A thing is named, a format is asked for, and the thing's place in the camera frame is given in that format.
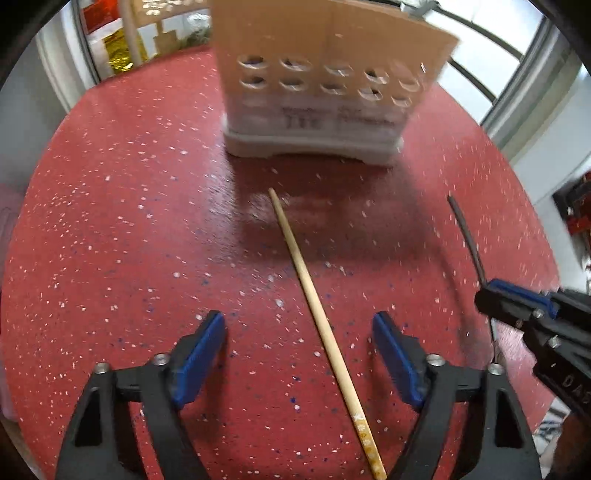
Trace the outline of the beige plastic utensil holder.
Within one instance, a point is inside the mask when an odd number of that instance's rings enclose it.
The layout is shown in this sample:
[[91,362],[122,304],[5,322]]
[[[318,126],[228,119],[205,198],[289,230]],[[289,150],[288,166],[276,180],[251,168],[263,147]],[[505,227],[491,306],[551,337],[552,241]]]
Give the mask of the beige plastic utensil holder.
[[226,150],[321,154],[387,166],[458,45],[372,1],[214,1]]

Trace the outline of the beige flower-pattern storage rack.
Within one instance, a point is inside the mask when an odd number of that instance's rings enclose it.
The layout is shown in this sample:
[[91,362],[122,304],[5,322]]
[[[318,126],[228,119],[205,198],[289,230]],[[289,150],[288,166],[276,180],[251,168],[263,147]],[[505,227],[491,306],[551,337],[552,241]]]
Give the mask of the beige flower-pattern storage rack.
[[149,60],[142,55],[142,41],[139,30],[152,25],[157,57],[166,56],[187,46],[190,35],[181,39],[175,30],[164,30],[165,20],[186,14],[202,13],[211,7],[207,0],[182,1],[118,1],[117,8],[123,25],[124,38],[129,49],[133,67],[139,67]]

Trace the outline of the yellow packaged bag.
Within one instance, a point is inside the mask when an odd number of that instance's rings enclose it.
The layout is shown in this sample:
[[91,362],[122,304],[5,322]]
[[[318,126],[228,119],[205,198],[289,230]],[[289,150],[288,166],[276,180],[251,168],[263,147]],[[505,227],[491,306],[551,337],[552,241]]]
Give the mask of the yellow packaged bag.
[[114,75],[125,73],[134,67],[124,30],[119,28],[103,38],[108,64]]

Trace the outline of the light bamboo chopstick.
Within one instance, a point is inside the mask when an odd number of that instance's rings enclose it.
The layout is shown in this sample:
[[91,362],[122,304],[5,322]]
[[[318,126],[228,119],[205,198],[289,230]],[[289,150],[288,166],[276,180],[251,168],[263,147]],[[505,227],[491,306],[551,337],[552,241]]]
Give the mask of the light bamboo chopstick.
[[325,348],[325,354],[334,372],[335,382],[338,384],[342,399],[345,401],[349,418],[351,418],[355,427],[356,436],[360,440],[363,453],[365,453],[367,462],[369,463],[370,471],[372,471],[374,479],[386,479],[388,477],[386,468],[372,430],[370,430],[370,424],[365,411],[363,411],[362,402],[356,392],[355,385],[353,385],[352,377],[349,375],[349,370],[346,367],[345,359],[342,357],[339,344],[335,340],[334,333],[332,333],[331,324],[327,315],[325,315],[325,309],[315,289],[314,281],[312,281],[311,275],[308,272],[308,267],[305,264],[303,254],[301,254],[301,249],[298,247],[297,239],[294,237],[294,232],[290,228],[290,223],[288,223],[287,215],[283,211],[280,198],[273,188],[269,189],[269,195],[271,203],[273,203],[274,213],[276,213],[277,222],[279,222],[280,229],[283,232],[284,241],[287,244],[288,251],[290,251],[295,272],[297,272],[297,277],[300,280],[301,289],[304,291],[304,297],[307,299],[308,308],[310,308],[315,326],[317,326],[318,335],[320,335],[322,340],[322,346]]

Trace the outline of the dark brown chopstick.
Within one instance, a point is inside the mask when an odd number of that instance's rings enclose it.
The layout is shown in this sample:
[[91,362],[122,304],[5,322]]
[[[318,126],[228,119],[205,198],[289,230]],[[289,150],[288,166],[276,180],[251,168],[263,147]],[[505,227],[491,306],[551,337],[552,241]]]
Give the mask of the dark brown chopstick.
[[[458,202],[456,201],[456,199],[452,195],[448,195],[447,201],[453,211],[453,214],[456,218],[456,221],[458,223],[458,226],[459,226],[462,236],[464,238],[464,242],[466,243],[466,246],[469,250],[474,268],[476,270],[478,283],[479,283],[480,287],[485,287],[488,285],[488,280],[486,277],[484,265],[482,263],[480,254],[478,252],[477,243],[473,239],[473,236],[469,230],[467,221],[466,221],[464,214],[463,214]],[[489,325],[491,343],[492,343],[492,348],[493,348],[493,362],[499,363],[499,364],[504,364],[505,358],[504,358],[504,354],[503,354],[503,351],[502,351],[502,348],[501,348],[501,345],[499,342],[497,326],[496,326],[495,320],[492,317],[488,317],[488,325]]]

